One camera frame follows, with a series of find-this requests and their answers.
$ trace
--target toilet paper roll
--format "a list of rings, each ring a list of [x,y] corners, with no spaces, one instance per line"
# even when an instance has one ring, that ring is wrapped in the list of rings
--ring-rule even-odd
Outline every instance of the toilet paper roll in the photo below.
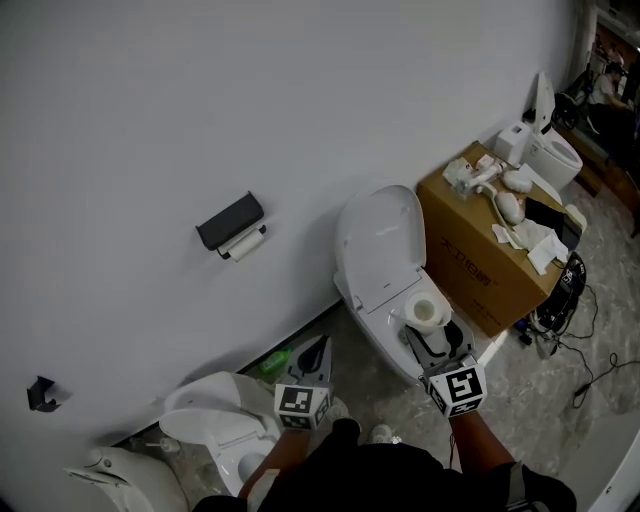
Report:
[[[413,294],[405,302],[403,310],[405,323],[423,334],[429,334],[437,329],[443,314],[440,299],[429,292]]]
[[[229,248],[229,256],[235,261],[240,261],[262,242],[264,242],[264,235],[258,231],[258,228],[253,229]]]

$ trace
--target cardboard box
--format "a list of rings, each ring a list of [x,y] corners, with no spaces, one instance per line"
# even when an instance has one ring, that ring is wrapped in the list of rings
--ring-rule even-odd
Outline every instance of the cardboard box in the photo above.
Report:
[[[485,154],[495,156],[479,142],[461,155],[472,166]],[[553,264],[544,276],[527,259],[527,251],[499,244],[491,229],[500,221],[485,195],[461,198],[442,177],[446,165],[418,184],[427,241],[425,270],[457,307],[488,335],[512,326],[544,302],[562,273]],[[492,185],[507,190],[496,180]],[[566,213],[534,184],[529,197]]]

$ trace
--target black wall hook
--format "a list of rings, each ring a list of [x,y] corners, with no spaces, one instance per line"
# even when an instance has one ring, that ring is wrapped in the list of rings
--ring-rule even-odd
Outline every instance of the black wall hook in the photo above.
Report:
[[[53,412],[62,404],[57,403],[55,400],[49,400],[45,397],[45,393],[48,389],[55,384],[54,381],[45,379],[38,375],[38,380],[33,386],[27,389],[27,398],[29,399],[29,409],[32,411],[40,412]]]

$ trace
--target toilet tank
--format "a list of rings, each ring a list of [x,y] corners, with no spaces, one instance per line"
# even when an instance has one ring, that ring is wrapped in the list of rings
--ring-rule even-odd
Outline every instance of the toilet tank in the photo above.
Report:
[[[505,162],[517,166],[522,160],[522,154],[530,135],[531,128],[523,122],[517,121],[498,134],[493,151]]]

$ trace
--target white wall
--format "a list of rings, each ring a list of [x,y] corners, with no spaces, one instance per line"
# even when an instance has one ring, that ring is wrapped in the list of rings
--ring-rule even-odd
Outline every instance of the white wall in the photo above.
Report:
[[[362,177],[414,183],[517,118],[538,70],[560,85],[572,9],[4,2],[0,495],[16,511],[109,510],[59,468],[334,302],[333,226]],[[222,261],[194,226],[247,190],[268,240]],[[28,411],[38,374],[75,393],[54,414]]]

